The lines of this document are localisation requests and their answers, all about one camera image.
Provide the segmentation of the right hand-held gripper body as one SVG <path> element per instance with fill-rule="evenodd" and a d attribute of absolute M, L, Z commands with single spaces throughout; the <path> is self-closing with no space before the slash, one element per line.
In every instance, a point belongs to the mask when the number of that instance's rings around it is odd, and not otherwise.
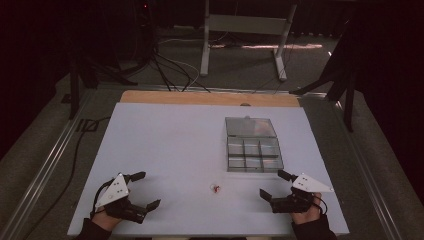
<path fill-rule="evenodd" d="M 292 183 L 291 194 L 284 198 L 273 198 L 270 206 L 273 213 L 303 213 L 313 204 L 313 194 L 333 192 L 334 189 L 324 183 L 301 174 Z"/>

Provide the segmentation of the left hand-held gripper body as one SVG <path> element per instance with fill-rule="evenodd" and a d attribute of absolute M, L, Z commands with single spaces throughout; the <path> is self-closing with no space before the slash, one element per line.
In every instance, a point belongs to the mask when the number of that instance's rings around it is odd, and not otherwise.
<path fill-rule="evenodd" d="M 95 195 L 95 209 L 103 207 L 111 217 L 141 224 L 147 211 L 143 207 L 133 205 L 128 199 L 130 175 L 119 173 L 115 178 L 104 183 Z"/>

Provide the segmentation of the clear plastic compartment box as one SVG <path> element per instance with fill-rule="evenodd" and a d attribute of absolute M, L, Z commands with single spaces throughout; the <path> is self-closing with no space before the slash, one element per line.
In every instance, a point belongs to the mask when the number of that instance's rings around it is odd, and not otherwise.
<path fill-rule="evenodd" d="M 229 172 L 272 173 L 284 168 L 270 119 L 226 117 L 225 124 Z"/>

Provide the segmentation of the person's left hand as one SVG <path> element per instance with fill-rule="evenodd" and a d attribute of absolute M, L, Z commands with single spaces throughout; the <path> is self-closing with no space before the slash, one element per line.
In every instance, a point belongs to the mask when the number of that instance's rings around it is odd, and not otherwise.
<path fill-rule="evenodd" d="M 122 220 L 119 218 L 109 216 L 103 207 L 100 207 L 95 211 L 91 221 L 109 232 L 112 232 L 118 226 L 118 224 L 122 222 Z"/>

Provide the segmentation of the person's right hand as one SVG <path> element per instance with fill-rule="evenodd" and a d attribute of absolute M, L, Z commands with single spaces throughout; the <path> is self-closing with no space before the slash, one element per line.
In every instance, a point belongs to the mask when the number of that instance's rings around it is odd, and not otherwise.
<path fill-rule="evenodd" d="M 321 215 L 321 196 L 321 193 L 314 193 L 313 204 L 311 205 L 311 207 L 303 213 L 291 213 L 290 216 L 292 218 L 292 221 L 296 225 L 300 225 L 318 220 Z"/>

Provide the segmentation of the white table board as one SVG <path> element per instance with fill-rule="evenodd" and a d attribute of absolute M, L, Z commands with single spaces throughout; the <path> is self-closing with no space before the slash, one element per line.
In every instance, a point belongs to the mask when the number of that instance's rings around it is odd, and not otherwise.
<path fill-rule="evenodd" d="M 174 104 L 116 105 L 74 217 L 70 235 L 81 231 L 98 188 L 118 173 L 146 172 L 130 186 L 129 199 L 159 207 L 141 224 L 123 222 L 115 234 L 131 237 L 283 236 L 291 218 L 275 214 L 261 189 L 285 197 L 290 183 L 274 173 L 227 170 L 226 117 L 270 119 L 284 168 L 331 182 L 305 111 L 300 107 Z M 214 194 L 211 184 L 221 186 Z"/>

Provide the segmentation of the black metal stand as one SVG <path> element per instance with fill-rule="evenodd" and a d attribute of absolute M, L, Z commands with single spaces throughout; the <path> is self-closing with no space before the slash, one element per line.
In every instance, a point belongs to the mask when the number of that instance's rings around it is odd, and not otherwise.
<path fill-rule="evenodd" d="M 86 54 L 73 50 L 68 53 L 68 57 L 70 70 L 70 119 L 75 118 L 80 108 L 80 83 L 83 83 L 86 88 L 96 89 L 99 84 L 96 77 L 97 72 L 107 75 L 122 85 L 136 86 L 135 82 L 127 80 Z"/>
<path fill-rule="evenodd" d="M 332 82 L 332 86 L 326 94 L 326 99 L 336 102 L 343 94 L 346 94 L 343 121 L 350 132 L 353 131 L 352 113 L 356 71 L 353 66 L 354 50 L 350 49 L 349 45 L 352 43 L 352 34 L 354 32 L 355 18 L 351 18 L 346 22 L 346 30 L 339 39 L 332 56 L 325 65 L 319 78 L 309 85 L 290 91 L 290 94 L 304 95 L 326 83 Z"/>

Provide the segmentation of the metal floor rail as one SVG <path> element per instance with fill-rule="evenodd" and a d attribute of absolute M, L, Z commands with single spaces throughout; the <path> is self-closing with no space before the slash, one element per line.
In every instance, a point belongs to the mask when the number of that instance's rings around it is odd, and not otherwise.
<path fill-rule="evenodd" d="M 16 240 L 79 120 L 55 96 L 0 161 L 0 240 Z"/>
<path fill-rule="evenodd" d="M 347 138 L 348 145 L 353 151 L 353 160 L 358 169 L 361 180 L 364 183 L 367 194 L 370 198 L 374 211 L 379 219 L 379 222 L 385 232 L 387 240 L 404 240 L 393 217 L 388 208 L 388 205 L 379 190 L 377 182 L 375 181 L 372 172 L 367 164 L 367 160 L 359 145 L 356 143 L 352 133 L 347 129 L 344 123 L 344 110 L 339 101 L 333 105 L 333 111 L 339 124 L 342 127 L 345 137 Z"/>

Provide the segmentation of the white metal desk frame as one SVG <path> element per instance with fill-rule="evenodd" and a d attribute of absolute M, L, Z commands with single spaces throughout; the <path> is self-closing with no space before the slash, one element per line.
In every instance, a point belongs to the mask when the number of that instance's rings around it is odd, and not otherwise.
<path fill-rule="evenodd" d="M 209 46 L 209 35 L 211 31 L 221 31 L 226 33 L 265 34 L 278 35 L 280 37 L 280 43 L 273 49 L 272 54 L 275 61 L 278 79 L 281 82 L 286 81 L 287 73 L 283 60 L 283 50 L 290 32 L 297 6 L 297 3 L 290 3 L 287 15 L 282 18 L 238 16 L 237 14 L 222 15 L 211 13 L 210 0 L 205 0 L 204 38 L 200 75 L 208 75 L 211 50 L 211 47 Z"/>

